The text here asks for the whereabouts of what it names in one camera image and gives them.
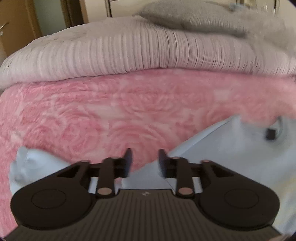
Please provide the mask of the light blue sweatshirt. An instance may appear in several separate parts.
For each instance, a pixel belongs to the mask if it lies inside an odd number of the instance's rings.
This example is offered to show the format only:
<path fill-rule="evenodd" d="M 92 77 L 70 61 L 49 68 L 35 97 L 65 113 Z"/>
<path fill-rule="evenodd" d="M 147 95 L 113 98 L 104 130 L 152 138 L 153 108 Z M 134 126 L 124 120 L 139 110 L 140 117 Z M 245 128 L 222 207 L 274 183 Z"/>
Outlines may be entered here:
<path fill-rule="evenodd" d="M 275 140 L 267 131 L 275 130 Z M 244 123 L 232 116 L 194 135 L 169 153 L 198 163 L 208 159 L 271 188 L 280 198 L 274 226 L 284 234 L 295 232 L 295 119 L 280 116 L 269 128 Z M 26 185 L 70 164 L 45 151 L 20 147 L 11 163 L 12 195 Z M 116 181 L 123 189 L 173 189 L 176 181 L 163 179 L 157 161 L 144 165 Z"/>

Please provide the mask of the pink floral blanket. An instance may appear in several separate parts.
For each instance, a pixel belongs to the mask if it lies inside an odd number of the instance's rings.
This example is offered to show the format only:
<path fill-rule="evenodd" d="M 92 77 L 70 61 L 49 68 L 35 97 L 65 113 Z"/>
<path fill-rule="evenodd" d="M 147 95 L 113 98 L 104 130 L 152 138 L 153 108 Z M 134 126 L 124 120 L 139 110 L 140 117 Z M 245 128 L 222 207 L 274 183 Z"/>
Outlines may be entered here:
<path fill-rule="evenodd" d="M 15 228 L 9 168 L 19 147 L 94 163 L 131 148 L 133 169 L 239 114 L 270 125 L 295 117 L 295 77 L 157 69 L 22 83 L 1 94 L 1 235 Z"/>

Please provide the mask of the striped mauve duvet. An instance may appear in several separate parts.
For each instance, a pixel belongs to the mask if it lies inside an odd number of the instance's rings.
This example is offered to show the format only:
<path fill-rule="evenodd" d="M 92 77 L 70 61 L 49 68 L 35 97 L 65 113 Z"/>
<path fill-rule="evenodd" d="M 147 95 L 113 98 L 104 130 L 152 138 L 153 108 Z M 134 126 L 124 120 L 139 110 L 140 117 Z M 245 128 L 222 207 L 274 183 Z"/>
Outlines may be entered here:
<path fill-rule="evenodd" d="M 295 75 L 295 58 L 264 42 L 173 30 L 127 16 L 32 41 L 1 65 L 1 89 L 157 68 L 288 76 Z"/>

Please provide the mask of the grey checked pillow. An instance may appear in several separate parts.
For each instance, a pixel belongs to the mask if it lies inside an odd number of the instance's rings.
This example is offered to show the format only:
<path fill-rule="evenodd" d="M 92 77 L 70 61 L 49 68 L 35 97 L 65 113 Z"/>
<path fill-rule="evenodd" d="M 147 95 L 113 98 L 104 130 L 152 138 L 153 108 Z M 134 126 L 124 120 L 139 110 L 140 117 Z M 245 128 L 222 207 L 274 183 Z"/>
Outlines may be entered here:
<path fill-rule="evenodd" d="M 248 24 L 229 7 L 210 1 L 154 1 L 137 14 L 157 25 L 191 32 L 245 36 Z"/>

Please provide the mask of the wooden door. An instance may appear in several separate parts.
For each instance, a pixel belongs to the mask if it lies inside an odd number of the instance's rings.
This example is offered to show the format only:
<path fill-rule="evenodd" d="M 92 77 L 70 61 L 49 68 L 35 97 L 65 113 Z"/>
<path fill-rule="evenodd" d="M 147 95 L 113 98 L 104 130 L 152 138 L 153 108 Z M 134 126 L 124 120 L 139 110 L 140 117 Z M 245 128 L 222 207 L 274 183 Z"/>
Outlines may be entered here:
<path fill-rule="evenodd" d="M 1 1 L 1 44 L 10 56 L 42 36 L 33 1 Z"/>

